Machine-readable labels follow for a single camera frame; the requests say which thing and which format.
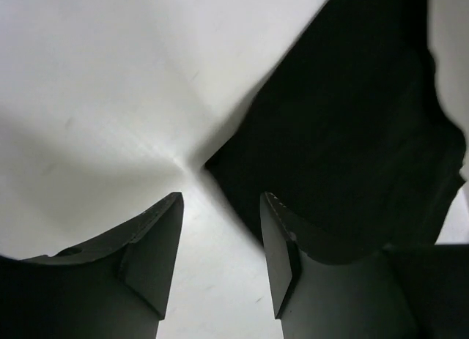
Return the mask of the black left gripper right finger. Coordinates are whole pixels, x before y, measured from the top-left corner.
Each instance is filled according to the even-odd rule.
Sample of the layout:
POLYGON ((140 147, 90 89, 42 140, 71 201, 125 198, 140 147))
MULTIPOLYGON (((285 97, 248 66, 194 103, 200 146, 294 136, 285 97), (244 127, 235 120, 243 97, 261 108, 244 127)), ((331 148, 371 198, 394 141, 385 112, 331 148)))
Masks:
POLYGON ((360 247, 260 199, 273 312, 285 338, 466 338, 468 246, 360 247))

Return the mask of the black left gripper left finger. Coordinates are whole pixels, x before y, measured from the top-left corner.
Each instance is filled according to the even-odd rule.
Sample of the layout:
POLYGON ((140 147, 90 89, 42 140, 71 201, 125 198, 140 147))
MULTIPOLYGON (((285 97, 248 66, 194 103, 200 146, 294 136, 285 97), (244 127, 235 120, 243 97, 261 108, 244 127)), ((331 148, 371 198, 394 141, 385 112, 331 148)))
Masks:
POLYGON ((181 193, 55 256, 1 258, 3 338, 154 338, 165 318, 181 193))

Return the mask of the black tank top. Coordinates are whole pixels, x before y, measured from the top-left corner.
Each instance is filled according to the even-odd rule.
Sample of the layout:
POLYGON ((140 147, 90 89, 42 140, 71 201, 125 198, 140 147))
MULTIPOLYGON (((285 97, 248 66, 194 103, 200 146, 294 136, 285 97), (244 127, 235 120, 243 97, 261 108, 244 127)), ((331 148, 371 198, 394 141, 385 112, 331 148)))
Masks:
POLYGON ((428 0, 328 0, 205 168, 256 237, 269 192, 361 247, 433 244, 466 150, 435 73, 428 0))

